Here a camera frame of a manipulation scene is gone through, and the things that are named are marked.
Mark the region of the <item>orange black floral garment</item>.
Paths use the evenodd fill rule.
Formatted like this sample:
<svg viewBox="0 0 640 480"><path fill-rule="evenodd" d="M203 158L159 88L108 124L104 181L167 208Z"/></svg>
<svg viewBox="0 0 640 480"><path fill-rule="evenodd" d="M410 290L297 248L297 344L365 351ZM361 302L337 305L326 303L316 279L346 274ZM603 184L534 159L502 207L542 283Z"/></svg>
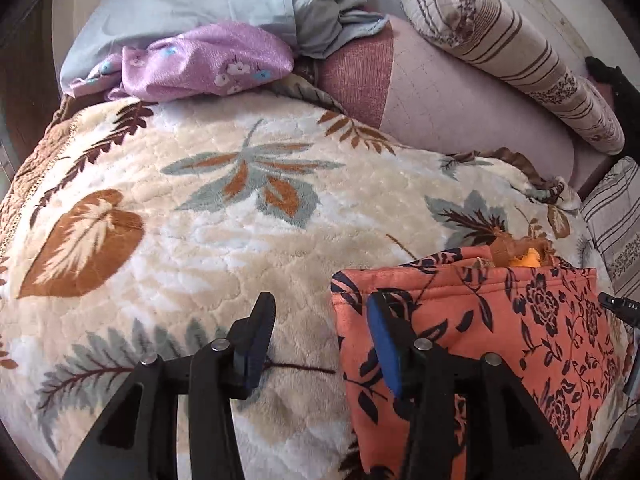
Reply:
<svg viewBox="0 0 640 480"><path fill-rule="evenodd" d="M502 356L575 464L584 466L623 370L614 321L598 303L598 291L594 269L561 258L541 268L499 266L485 246L335 273L331 301L364 472L398 477L410 416L409 405L383 379L367 323L370 295L382 294L418 336L456 356Z"/></svg>

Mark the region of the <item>striped floral bed cover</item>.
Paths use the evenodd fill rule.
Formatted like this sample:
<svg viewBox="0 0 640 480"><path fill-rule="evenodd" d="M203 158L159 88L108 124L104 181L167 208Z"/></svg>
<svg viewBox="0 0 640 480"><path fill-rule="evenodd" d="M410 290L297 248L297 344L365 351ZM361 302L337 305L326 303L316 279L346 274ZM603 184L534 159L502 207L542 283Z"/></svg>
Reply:
<svg viewBox="0 0 640 480"><path fill-rule="evenodd" d="M639 165L623 157L582 203L614 294L634 301L639 301L639 178Z"/></svg>

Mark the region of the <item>cream leaf-pattern plush blanket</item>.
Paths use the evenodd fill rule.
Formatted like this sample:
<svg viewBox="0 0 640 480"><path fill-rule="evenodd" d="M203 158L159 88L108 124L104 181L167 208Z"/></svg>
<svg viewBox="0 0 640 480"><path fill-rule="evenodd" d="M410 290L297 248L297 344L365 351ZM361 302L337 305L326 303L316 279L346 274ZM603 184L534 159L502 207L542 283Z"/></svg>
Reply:
<svg viewBox="0 0 640 480"><path fill-rule="evenodd" d="M488 247L499 266L561 258L612 283L577 194L497 157L398 143L269 91L168 103L63 101L1 204L1 421L39 479L63 477L140 360L190 356L277 311L264 374L232 405L247 477L374 479L362 469L331 301L343 270ZM639 405L620 385L590 479Z"/></svg>

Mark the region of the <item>black object by pillow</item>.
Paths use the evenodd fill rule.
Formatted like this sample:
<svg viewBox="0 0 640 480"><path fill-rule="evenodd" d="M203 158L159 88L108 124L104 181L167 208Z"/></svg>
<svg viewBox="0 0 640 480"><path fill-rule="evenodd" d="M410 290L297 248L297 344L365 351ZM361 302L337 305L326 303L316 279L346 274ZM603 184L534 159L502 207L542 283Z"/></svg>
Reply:
<svg viewBox="0 0 640 480"><path fill-rule="evenodd" d="M640 94L622 70L605 65L598 58L585 58L589 79L594 83L618 119L625 135L620 157L640 162Z"/></svg>

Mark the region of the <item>pink quilted bed sheet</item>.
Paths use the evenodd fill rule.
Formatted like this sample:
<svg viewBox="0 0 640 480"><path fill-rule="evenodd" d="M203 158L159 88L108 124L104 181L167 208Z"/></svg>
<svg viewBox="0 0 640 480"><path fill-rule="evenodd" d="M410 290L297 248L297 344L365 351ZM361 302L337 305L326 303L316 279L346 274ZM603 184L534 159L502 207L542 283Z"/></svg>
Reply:
<svg viewBox="0 0 640 480"><path fill-rule="evenodd" d="M350 117L403 144L442 154L508 148L544 178L587 196L612 167L548 110L425 41L393 16L377 35L317 64L318 86Z"/></svg>

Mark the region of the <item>striped floral pillow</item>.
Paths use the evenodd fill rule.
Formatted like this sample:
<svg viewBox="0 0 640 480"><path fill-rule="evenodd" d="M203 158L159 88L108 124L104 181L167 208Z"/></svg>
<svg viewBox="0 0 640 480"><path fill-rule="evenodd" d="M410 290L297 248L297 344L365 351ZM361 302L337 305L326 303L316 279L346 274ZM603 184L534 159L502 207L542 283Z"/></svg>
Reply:
<svg viewBox="0 0 640 480"><path fill-rule="evenodd" d="M458 60L529 96L595 150L617 155L625 135L612 107L587 78L504 0L400 0L414 29Z"/></svg>

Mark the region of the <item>purple floral garment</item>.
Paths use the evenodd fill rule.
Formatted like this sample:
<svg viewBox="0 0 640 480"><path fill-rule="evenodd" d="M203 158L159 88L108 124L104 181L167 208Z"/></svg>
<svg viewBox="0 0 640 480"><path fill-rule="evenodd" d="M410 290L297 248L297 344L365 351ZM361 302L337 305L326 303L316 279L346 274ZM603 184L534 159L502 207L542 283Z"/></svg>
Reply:
<svg viewBox="0 0 640 480"><path fill-rule="evenodd" d="M157 40L144 49L123 47L86 76L73 78L65 93L148 102L199 94L233 96L283 79L293 68L293 52L280 38L249 24L222 22Z"/></svg>

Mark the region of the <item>light blue-grey cloth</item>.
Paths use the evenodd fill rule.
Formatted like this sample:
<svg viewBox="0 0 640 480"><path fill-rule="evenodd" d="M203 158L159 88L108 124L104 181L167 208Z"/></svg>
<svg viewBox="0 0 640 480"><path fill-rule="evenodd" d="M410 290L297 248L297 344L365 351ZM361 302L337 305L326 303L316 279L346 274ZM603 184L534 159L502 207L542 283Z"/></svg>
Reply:
<svg viewBox="0 0 640 480"><path fill-rule="evenodd" d="M64 92L122 47L222 21L265 29L294 53L324 60L349 41L376 35L387 23L368 0L102 0L67 53L60 73Z"/></svg>

